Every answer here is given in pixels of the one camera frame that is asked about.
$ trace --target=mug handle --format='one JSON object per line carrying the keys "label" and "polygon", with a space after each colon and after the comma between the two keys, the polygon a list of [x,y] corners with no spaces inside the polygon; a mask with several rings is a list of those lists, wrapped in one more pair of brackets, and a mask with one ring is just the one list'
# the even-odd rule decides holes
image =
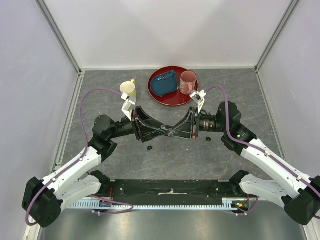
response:
{"label": "mug handle", "polygon": [[192,83],[191,83],[191,82],[188,83],[188,88],[189,88],[189,95],[190,95],[191,92],[192,92],[192,90],[194,89],[194,88],[192,87]]}

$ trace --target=white wall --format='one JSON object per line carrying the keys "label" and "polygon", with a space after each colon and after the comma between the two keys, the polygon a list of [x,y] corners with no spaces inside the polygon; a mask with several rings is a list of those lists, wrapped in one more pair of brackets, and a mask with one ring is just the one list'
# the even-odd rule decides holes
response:
{"label": "white wall", "polygon": [[319,12],[319,0],[300,1],[260,71],[286,160],[312,177],[320,175]]}
{"label": "white wall", "polygon": [[29,179],[47,175],[77,79],[34,0],[0,3],[0,233],[22,239]]}
{"label": "white wall", "polygon": [[254,66],[290,0],[46,0],[82,68]]}

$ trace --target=cup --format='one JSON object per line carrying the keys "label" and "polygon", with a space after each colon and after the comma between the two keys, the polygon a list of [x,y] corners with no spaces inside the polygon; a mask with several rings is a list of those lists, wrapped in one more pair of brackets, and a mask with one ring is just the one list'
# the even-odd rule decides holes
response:
{"label": "cup", "polygon": [[129,97],[137,98],[136,93],[136,80],[132,79],[131,81],[125,81],[120,85],[120,91],[123,94],[128,94]]}
{"label": "cup", "polygon": [[195,89],[197,75],[193,71],[184,71],[181,74],[179,90],[182,94],[190,95]]}

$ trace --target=cable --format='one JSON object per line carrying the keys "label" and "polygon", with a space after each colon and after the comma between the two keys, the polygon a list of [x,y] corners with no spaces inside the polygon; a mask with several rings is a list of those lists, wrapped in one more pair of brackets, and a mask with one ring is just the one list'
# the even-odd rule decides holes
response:
{"label": "cable", "polygon": [[249,202],[249,204],[250,204],[250,194],[247,194],[247,199],[246,199],[246,201],[245,201],[244,204],[246,204],[246,203],[248,203],[248,202]]}
{"label": "cable", "polygon": [[244,213],[248,213],[249,209],[250,209],[250,198],[248,198],[248,200],[245,202],[245,204],[248,203],[248,210],[242,210],[239,206],[238,206],[238,209]]}
{"label": "cable", "polygon": [[81,129],[82,129],[82,132],[84,134],[84,140],[85,140],[85,147],[84,147],[84,151],[83,153],[81,154],[81,156],[75,161],[73,162],[72,164],[70,164],[68,167],[66,167],[65,169],[63,169],[61,172],[59,172],[56,176],[54,176],[50,181],[48,181],[41,189],[40,191],[38,191],[36,193],[36,195],[33,197],[33,199],[31,200],[30,204],[29,204],[29,207],[27,208],[26,210],[26,214],[25,214],[25,223],[28,225],[28,226],[34,226],[37,224],[37,222],[33,222],[31,223],[29,221],[29,215],[30,215],[30,211],[33,207],[33,205],[35,204],[36,200],[38,199],[38,197],[43,193],[43,191],[50,185],[52,184],[53,182],[55,182],[57,180],[57,178],[59,178],[62,174],[64,174],[66,171],[68,171],[70,168],[72,168],[74,165],[76,165],[78,162],[80,162],[80,159],[82,159],[87,151],[88,151],[88,148],[89,148],[89,141],[88,141],[88,136],[87,136],[87,132],[86,132],[86,129],[85,129],[85,125],[84,125],[84,121],[82,119],[82,105],[84,103],[84,100],[85,98],[92,92],[95,92],[95,91],[108,91],[108,92],[111,92],[111,93],[114,93],[114,94],[118,94],[119,96],[121,96],[122,94],[117,92],[117,91],[114,91],[114,90],[111,90],[109,88],[96,88],[96,89],[93,89],[93,90],[90,90],[88,91],[82,98],[81,102],[80,102],[80,106],[79,106],[79,119],[80,119],[80,126],[81,126]]}
{"label": "cable", "polygon": [[[248,147],[252,147],[254,149],[257,149],[259,150],[260,152],[262,152],[263,154],[265,154],[265,150],[256,146],[256,145],[253,145],[251,143],[248,143],[248,142],[245,142],[245,141],[241,141],[241,140],[238,140],[238,139],[235,139],[231,133],[230,133],[230,126],[229,126],[229,104],[228,104],[228,96],[227,96],[227,92],[226,90],[220,86],[220,85],[215,85],[215,86],[212,86],[206,90],[204,90],[205,93],[209,92],[210,90],[212,89],[220,89],[222,91],[222,94],[223,94],[223,97],[224,97],[224,104],[225,104],[225,125],[226,125],[226,133],[228,135],[228,137],[236,142],[236,143],[239,143],[239,144],[242,144],[242,145],[246,145]],[[268,155],[272,160],[274,160],[277,164],[279,164],[281,167],[283,167],[285,170],[287,170],[290,174],[292,174],[295,178],[297,178],[299,181],[301,181],[302,183],[304,183],[305,185],[307,185],[319,198],[320,198],[320,192],[318,192],[310,183],[308,183],[306,180],[304,180],[303,178],[299,177],[298,174],[296,174],[294,171],[292,171],[290,168],[288,168],[286,165],[284,165],[282,162],[280,162],[278,159],[276,159],[274,156],[272,155]]]}
{"label": "cable", "polygon": [[204,110],[204,109],[201,109],[200,115],[202,115],[202,116],[209,116],[209,114],[207,113],[207,111]]}
{"label": "cable", "polygon": [[112,211],[112,212],[109,212],[109,211],[108,211],[108,212],[100,212],[100,211],[92,210],[92,212],[93,212],[94,214],[98,214],[98,215],[124,214],[124,213],[127,213],[127,212],[132,211],[132,210],[134,209],[134,207],[135,207],[135,206],[133,206],[133,205],[130,204],[130,203],[112,201],[112,200],[108,200],[108,199],[105,199],[105,198],[103,198],[103,197],[99,197],[99,196],[95,196],[95,195],[89,195],[88,197],[100,199],[100,200],[105,201],[105,202],[110,203],[110,204],[118,204],[118,205],[130,206],[129,209],[125,209],[125,210],[121,210],[121,211]]}
{"label": "cable", "polygon": [[244,213],[234,213],[234,212],[229,212],[229,211],[223,211],[223,212],[226,213],[226,214],[231,214],[231,215],[236,215],[236,216],[246,216],[256,208],[258,200],[259,200],[259,197],[257,196],[252,208],[249,209],[247,212],[244,212]]}

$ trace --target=round tray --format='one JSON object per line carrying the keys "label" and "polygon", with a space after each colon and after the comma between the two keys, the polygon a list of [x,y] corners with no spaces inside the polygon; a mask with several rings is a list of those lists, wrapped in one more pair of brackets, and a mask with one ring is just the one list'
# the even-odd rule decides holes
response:
{"label": "round tray", "polygon": [[[148,82],[148,90],[149,90],[149,93],[150,93],[151,97],[154,100],[156,100],[158,103],[160,103],[160,104],[163,104],[163,105],[166,105],[166,106],[172,106],[172,107],[181,106],[183,104],[188,103],[191,100],[191,97],[189,97],[189,95],[182,94],[180,92],[180,90],[178,89],[178,90],[176,90],[174,92],[167,93],[164,96],[157,96],[152,92],[151,87],[150,87],[151,80],[155,76],[164,74],[164,73],[169,72],[171,70],[175,71],[175,75],[176,75],[176,78],[178,80],[178,86],[179,86],[180,85],[181,74],[183,72],[185,72],[185,71],[188,71],[188,70],[183,68],[183,67],[179,67],[179,66],[166,66],[166,67],[160,68],[159,70],[155,71],[151,75],[151,77],[149,79],[149,82]],[[195,86],[194,86],[194,90],[197,91],[198,87],[199,87],[198,80],[196,80]]]}

